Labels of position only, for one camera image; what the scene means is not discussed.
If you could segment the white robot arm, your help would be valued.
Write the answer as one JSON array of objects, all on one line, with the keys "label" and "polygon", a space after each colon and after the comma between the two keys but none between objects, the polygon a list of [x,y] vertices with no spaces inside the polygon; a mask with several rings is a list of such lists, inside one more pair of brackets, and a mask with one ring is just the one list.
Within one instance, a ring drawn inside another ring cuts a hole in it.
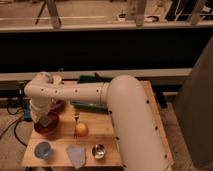
[{"label": "white robot arm", "polygon": [[110,82],[59,84],[38,73],[24,88],[33,113],[41,114],[52,99],[104,104],[112,117],[125,171],[172,171],[145,88],[138,79],[120,75]]}]

